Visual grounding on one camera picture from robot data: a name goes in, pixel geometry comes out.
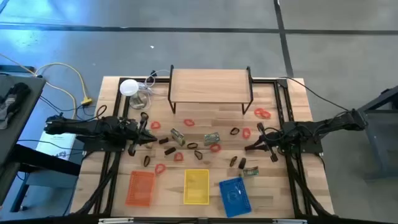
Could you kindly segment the grey work glove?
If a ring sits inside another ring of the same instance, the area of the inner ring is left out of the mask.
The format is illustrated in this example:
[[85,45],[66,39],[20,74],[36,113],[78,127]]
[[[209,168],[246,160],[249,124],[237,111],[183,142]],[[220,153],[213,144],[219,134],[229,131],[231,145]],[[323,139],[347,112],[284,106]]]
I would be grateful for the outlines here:
[[12,117],[20,110],[31,90],[25,83],[13,85],[4,97],[0,96],[0,129],[7,129]]

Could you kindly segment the blue plastic basket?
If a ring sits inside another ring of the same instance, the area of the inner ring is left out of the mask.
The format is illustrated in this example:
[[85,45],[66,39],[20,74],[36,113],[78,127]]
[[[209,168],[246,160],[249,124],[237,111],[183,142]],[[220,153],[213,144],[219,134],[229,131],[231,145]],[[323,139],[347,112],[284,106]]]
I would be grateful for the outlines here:
[[221,181],[219,188],[224,210],[228,218],[252,211],[242,177]]

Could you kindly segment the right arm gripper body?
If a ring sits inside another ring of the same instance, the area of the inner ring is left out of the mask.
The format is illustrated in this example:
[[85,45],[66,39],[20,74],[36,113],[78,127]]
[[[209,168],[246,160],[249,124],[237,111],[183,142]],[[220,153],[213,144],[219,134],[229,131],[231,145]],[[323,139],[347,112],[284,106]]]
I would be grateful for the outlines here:
[[277,151],[281,155],[284,155],[285,149],[282,147],[282,138],[284,135],[276,128],[265,128],[263,123],[257,123],[257,129],[260,132],[260,142],[263,142],[266,148],[271,152],[271,161],[277,162],[278,157],[272,148],[276,147]]

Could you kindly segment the orange plastic basket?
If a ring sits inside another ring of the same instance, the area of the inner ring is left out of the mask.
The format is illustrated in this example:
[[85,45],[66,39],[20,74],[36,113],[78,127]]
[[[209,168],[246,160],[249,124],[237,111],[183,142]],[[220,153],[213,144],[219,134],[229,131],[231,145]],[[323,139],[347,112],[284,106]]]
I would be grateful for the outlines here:
[[125,205],[129,207],[149,207],[155,185],[155,173],[132,171]]

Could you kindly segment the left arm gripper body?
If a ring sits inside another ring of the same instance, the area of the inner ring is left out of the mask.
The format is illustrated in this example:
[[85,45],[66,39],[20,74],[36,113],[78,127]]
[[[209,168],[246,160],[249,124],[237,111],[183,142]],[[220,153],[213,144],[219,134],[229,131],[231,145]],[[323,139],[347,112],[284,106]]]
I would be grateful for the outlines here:
[[136,146],[140,143],[143,129],[147,125],[149,115],[145,112],[140,113],[139,123],[135,119],[124,118],[124,138],[127,143],[130,143],[127,153],[134,156],[136,153]]

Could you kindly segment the wooden shelf riser black legs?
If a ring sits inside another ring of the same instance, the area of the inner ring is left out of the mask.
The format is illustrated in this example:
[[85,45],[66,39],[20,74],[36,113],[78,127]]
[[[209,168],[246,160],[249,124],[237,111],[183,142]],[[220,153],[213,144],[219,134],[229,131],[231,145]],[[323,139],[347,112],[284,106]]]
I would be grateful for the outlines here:
[[170,66],[167,100],[176,112],[178,103],[239,104],[242,114],[254,101],[251,68],[199,69]]

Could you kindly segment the grey metal stand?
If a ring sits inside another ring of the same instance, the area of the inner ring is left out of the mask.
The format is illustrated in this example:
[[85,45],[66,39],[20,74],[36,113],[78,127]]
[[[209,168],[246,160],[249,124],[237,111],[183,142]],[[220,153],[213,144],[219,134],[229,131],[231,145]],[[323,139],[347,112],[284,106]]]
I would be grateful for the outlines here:
[[365,179],[398,177],[398,85],[359,110],[368,123],[365,132],[377,163],[377,171]]

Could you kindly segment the white mushroom table lamp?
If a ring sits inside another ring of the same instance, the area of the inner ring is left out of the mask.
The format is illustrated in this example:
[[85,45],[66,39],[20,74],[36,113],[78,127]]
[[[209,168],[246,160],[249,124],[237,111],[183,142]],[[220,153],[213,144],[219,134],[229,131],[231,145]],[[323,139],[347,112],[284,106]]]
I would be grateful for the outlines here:
[[143,110],[149,105],[149,97],[140,90],[138,82],[133,79],[124,80],[119,91],[128,98],[129,106],[135,110]]

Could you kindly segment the white paper booklet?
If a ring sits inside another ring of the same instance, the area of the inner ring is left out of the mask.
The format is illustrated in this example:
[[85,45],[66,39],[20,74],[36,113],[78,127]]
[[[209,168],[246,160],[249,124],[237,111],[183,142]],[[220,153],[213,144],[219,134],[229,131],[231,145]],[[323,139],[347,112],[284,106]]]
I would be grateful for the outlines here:
[[70,133],[51,135],[43,132],[35,150],[68,161],[75,138],[76,135]]

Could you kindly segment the dark side table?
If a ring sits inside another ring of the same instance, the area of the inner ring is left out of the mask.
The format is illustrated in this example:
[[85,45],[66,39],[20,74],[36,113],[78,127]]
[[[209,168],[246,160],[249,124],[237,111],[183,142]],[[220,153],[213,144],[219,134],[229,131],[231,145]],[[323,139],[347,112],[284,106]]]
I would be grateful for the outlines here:
[[[66,214],[78,178],[81,151],[63,148],[66,158],[42,151],[53,145],[41,138],[48,117],[57,115],[55,106],[64,107],[64,115],[73,117],[75,100],[49,86],[46,76],[24,77],[0,74],[0,214],[11,213],[27,199],[28,212],[43,216]],[[12,87],[29,87],[19,98],[21,105],[8,126],[5,101]]]

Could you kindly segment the yellow plastic basket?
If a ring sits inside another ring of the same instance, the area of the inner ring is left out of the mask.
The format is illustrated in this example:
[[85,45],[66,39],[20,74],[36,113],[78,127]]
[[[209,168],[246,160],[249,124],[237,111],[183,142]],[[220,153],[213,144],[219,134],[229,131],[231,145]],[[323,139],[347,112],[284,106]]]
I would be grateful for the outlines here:
[[210,171],[208,169],[185,170],[183,203],[185,205],[210,204]]

